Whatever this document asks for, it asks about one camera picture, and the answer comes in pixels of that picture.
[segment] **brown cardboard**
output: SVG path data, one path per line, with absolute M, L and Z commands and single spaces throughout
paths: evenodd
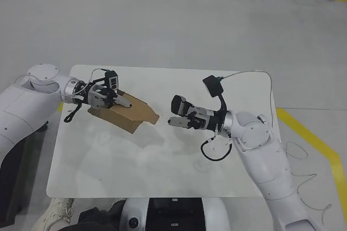
M 144 121 L 156 124 L 160 118 L 147 103 L 137 99 L 125 92 L 119 91 L 128 99 L 132 106 L 130 108 L 121 105 L 114 105 L 110 109 L 88 109 L 88 112 L 102 120 L 108 121 L 125 131 L 133 134 L 138 126 Z

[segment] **table surface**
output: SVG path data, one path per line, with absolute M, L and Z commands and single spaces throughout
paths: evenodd
M 51 163 L 47 195 L 51 198 L 148 198 L 262 196 L 236 152 L 221 162 L 205 159 L 200 145 L 210 131 L 174 128 L 167 124 L 171 100 L 184 96 L 196 106 L 217 110 L 202 79 L 234 72 L 123 66 L 76 65 L 71 76 L 88 81 L 95 68 L 115 70 L 120 89 L 143 100 L 160 115 L 157 124 L 144 122 L 134 134 L 92 116 L 84 105 L 73 121 L 63 119 L 76 105 L 65 104 Z M 93 79 L 103 77 L 95 71 Z M 264 114 L 271 119 L 270 80 L 265 73 L 243 73 L 222 81 L 227 108 Z M 275 134 L 280 137 L 274 98 Z M 222 156 L 229 139 L 214 142 Z

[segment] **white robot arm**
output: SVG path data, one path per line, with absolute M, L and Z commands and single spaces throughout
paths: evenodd
M 58 68 L 40 64 L 28 70 L 28 76 L 0 94 L 0 167 L 6 154 L 23 138 L 38 130 L 57 110 L 61 102 L 82 103 L 98 109 L 118 103 L 131 107 L 118 92 L 118 76 L 104 70 L 105 78 L 85 83 L 59 74 Z M 76 110 L 65 120 L 70 122 Z
M 286 153 L 275 137 L 272 126 L 263 115 L 258 117 L 248 112 L 228 111 L 222 98 L 219 77 L 209 76 L 203 80 L 212 97 L 218 96 L 221 109 L 218 111 L 195 107 L 184 97 L 176 95 L 171 111 L 181 117 L 172 117 L 168 123 L 183 128 L 207 129 L 233 140 L 245 169 L 261 191 L 271 212 L 274 231 L 300 230 L 323 231 L 324 226 L 311 218 L 297 194 L 291 178 L 290 164 Z

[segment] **cable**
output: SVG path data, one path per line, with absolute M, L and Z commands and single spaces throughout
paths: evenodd
M 270 79 L 270 112 L 271 112 L 271 127 L 273 128 L 274 127 L 274 114 L 272 112 L 272 105 L 271 105 L 271 96 L 272 96 L 272 78 L 270 76 L 269 73 L 267 73 L 266 71 L 263 71 L 263 70 L 244 70 L 242 72 L 236 72 L 236 73 L 233 73 L 233 74 L 230 74 L 228 76 L 221 76 L 220 79 L 226 79 L 226 78 L 229 78 L 231 76 L 235 76 L 237 74 L 242 74 L 242 73 L 247 73 L 247 72 L 261 72 L 261 73 L 265 73 L 268 75 L 269 79 Z
M 91 72 L 91 75 L 90 75 L 90 78 L 89 78 L 89 80 L 88 80 L 88 83 L 87 83 L 80 91 L 78 91 L 78 92 L 76 92 L 76 93 L 73 93 L 73 94 L 70 94 L 70 95 L 62 95 L 62 94 L 56 93 L 55 91 L 52 91 L 52 90 L 50 90 L 50 89 L 48 89 L 48 90 L 51 92 L 51 94 L 56 94 L 56 95 L 59 95 L 59 96 L 72 96 L 72 95 L 77 95 L 77 94 L 79 94 L 80 92 L 84 91 L 84 90 L 86 89 L 86 87 L 91 83 L 91 79 L 93 79 L 93 74 L 94 74 L 94 72 L 95 72 L 96 70 L 104 70 L 105 72 L 108 71 L 107 69 L 102 69 L 102 68 L 96 68 L 96 69 L 94 69 L 94 70 Z M 36 76 L 34 76 L 34 75 L 32 75 L 32 74 L 22 74 L 22 75 L 20 75 L 20 76 L 18 76 L 18 77 L 16 78 L 15 83 L 17 82 L 17 80 L 18 80 L 20 77 L 23 77 L 23 76 L 31 76 L 31 77 L 33 77 L 34 79 L 36 79 L 37 81 L 47 81 L 47 80 L 40 80 L 39 78 L 37 78 Z
M 81 107 L 82 107 L 82 103 L 79 103 L 76 109 L 64 118 L 64 122 L 71 122 L 73 119 L 73 116 L 75 116 L 76 112 L 78 112 Z
M 212 159 L 211 157 L 207 156 L 206 153 L 204 153 L 204 150 L 203 150 L 204 145 L 208 144 L 209 142 L 212 142 L 212 141 L 216 138 L 217 133 L 218 133 L 218 128 L 219 128 L 219 125 L 216 124 L 215 135 L 214 135 L 212 138 L 210 138 L 210 139 L 204 141 L 204 142 L 202 143 L 202 145 L 201 145 L 201 152 L 202 152 L 203 156 L 204 156 L 205 158 L 207 158 L 208 160 L 210 160 L 210 161 L 215 161 L 215 162 L 216 162 L 216 161 L 222 161 L 223 159 L 225 159 L 225 158 L 230 154 L 231 149 L 232 149 L 232 143 L 230 142 L 229 150 L 227 151 L 227 153 L 226 153 L 223 157 L 221 157 L 221 158 L 219 158 L 219 159 Z
M 296 156 L 294 156 L 294 155 L 292 155 L 292 154 L 289 154 L 289 153 L 288 153 L 288 144 L 289 144 L 289 143 L 294 144 L 294 145 L 296 145 L 297 147 L 299 147 L 300 149 L 302 149 L 303 152 L 306 153 L 306 156 L 300 158 L 300 157 L 296 157 Z M 289 155 L 290 157 L 293 157 L 293 158 L 295 158 L 295 159 L 300 159 L 300 160 L 302 160 L 302 159 L 307 159 L 307 158 L 308 158 L 308 152 L 307 152 L 304 148 L 302 148 L 301 146 L 299 146 L 298 144 L 296 144 L 295 142 L 292 142 L 292 141 L 288 141 L 288 142 L 286 143 L 286 146 L 285 146 L 285 153 L 287 154 L 287 157 L 288 157 L 288 155 Z M 297 175 L 297 174 L 294 174 L 294 173 L 292 172 L 292 170 L 291 170 L 290 172 L 291 172 L 291 174 L 292 174 L 293 176 L 295 176 L 295 177 L 310 177 L 310 178 L 308 178 L 307 180 L 303 181 L 302 183 L 300 183 L 300 184 L 297 186 L 297 194 L 298 194 L 298 195 L 300 194 L 300 186 L 302 186 L 302 184 L 305 184 L 305 183 L 308 182 L 308 181 L 311 181 L 312 179 L 314 179 L 314 178 L 318 175 L 317 173 L 306 174 L 306 175 Z M 328 204 L 325 208 L 314 208 L 314 207 L 309 206 L 306 202 L 304 202 L 301 196 L 300 196 L 300 199 L 301 199 L 302 203 L 304 203 L 304 204 L 305 204 L 307 207 L 309 207 L 310 209 L 315 210 L 315 211 L 322 211 L 322 224 L 324 225 L 324 213 L 325 213 L 328 209 L 330 209 L 330 208 L 332 207 L 332 204 Z

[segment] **sneaker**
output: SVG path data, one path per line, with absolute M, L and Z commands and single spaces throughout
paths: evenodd
M 53 198 L 49 208 L 36 221 L 31 231 L 49 231 L 51 225 L 61 219 L 70 223 L 71 216 L 73 215 L 72 205 L 74 201 L 74 199 L 70 198 Z

